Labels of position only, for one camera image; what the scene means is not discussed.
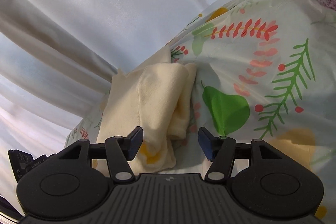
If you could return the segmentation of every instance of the curtain fold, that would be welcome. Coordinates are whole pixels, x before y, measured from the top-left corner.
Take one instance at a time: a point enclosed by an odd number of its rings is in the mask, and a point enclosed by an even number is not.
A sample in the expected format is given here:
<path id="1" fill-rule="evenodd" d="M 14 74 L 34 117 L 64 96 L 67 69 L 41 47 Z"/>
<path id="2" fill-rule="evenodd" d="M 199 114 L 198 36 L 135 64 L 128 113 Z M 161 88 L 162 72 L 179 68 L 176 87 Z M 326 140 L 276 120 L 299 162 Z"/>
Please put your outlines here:
<path id="1" fill-rule="evenodd" d="M 22 213 L 7 150 L 60 151 L 117 68 L 131 71 L 215 1 L 0 0 L 0 193 Z"/>

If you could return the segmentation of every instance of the green pear print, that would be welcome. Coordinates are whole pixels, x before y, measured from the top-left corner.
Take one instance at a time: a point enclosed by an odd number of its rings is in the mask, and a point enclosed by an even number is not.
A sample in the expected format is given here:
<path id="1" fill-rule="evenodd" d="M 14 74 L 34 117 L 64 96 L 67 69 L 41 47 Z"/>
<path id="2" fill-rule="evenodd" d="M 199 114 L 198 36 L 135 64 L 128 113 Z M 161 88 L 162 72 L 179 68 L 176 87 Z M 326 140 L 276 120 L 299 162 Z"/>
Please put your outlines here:
<path id="1" fill-rule="evenodd" d="M 208 107 L 217 132 L 228 135 L 241 128 L 250 116 L 247 100 L 240 95 L 228 95 L 212 86 L 203 86 L 203 101 Z"/>
<path id="2" fill-rule="evenodd" d="M 213 27 L 214 25 L 211 22 L 209 22 L 197 28 L 196 30 L 192 31 L 192 35 L 194 36 L 192 49 L 196 56 L 201 54 L 203 44 L 211 36 Z"/>

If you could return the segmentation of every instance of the ridged surface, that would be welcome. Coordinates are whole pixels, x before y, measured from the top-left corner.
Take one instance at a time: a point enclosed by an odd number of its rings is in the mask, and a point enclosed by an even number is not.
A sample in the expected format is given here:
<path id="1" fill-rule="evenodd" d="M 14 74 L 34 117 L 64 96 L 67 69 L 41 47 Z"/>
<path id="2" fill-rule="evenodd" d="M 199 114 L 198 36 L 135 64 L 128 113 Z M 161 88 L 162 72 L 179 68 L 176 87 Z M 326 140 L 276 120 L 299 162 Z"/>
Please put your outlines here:
<path id="1" fill-rule="evenodd" d="M 48 221 L 27 217 L 24 224 Z M 141 175 L 129 185 L 116 186 L 107 201 L 92 213 L 61 224 L 318 224 L 301 220 L 272 221 L 246 212 L 225 187 L 205 183 L 199 174 Z"/>

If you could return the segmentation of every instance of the orange fern print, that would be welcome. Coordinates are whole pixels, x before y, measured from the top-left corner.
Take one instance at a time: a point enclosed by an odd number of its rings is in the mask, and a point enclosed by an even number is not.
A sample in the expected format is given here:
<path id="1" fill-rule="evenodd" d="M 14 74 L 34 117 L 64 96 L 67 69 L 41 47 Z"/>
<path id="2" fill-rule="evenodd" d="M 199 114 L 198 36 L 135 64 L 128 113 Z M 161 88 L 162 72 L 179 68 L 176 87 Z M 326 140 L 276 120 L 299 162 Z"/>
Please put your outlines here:
<path id="1" fill-rule="evenodd" d="M 239 22 L 237 25 L 232 23 L 227 26 L 224 25 L 220 30 L 218 27 L 214 27 L 211 33 L 211 39 L 215 39 L 216 35 L 218 38 L 226 37 L 256 37 L 257 39 L 262 40 L 259 43 L 260 47 L 263 47 L 263 50 L 258 50 L 253 53 L 255 56 L 250 61 L 250 67 L 246 69 L 246 75 L 239 75 L 239 83 L 234 83 L 234 89 L 237 94 L 248 97 L 250 92 L 245 89 L 246 85 L 257 85 L 258 81 L 255 78 L 263 77 L 267 74 L 263 69 L 269 67 L 273 64 L 272 61 L 268 60 L 269 57 L 272 57 L 278 53 L 278 50 L 275 47 L 270 47 L 270 45 L 279 41 L 278 38 L 273 38 L 277 34 L 276 30 L 278 25 L 276 21 L 273 20 L 267 24 L 263 22 L 261 18 L 253 22 L 252 19 L 249 19 L 246 23 Z"/>

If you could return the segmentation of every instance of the cream cloth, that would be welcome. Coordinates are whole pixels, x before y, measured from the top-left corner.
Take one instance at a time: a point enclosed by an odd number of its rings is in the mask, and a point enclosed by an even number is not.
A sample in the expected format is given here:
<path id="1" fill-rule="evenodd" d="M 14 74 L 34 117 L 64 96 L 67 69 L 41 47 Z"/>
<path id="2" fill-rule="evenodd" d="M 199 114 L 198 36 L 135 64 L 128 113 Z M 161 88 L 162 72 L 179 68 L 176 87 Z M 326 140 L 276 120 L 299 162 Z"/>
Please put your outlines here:
<path id="1" fill-rule="evenodd" d="M 143 144 L 129 164 L 133 172 L 151 173 L 172 168 L 176 159 L 171 139 L 184 139 L 190 116 L 190 97 L 196 76 L 194 64 L 157 63 L 112 78 L 97 143 L 126 136 L 143 128 Z M 108 175 L 105 160 L 97 170 Z"/>

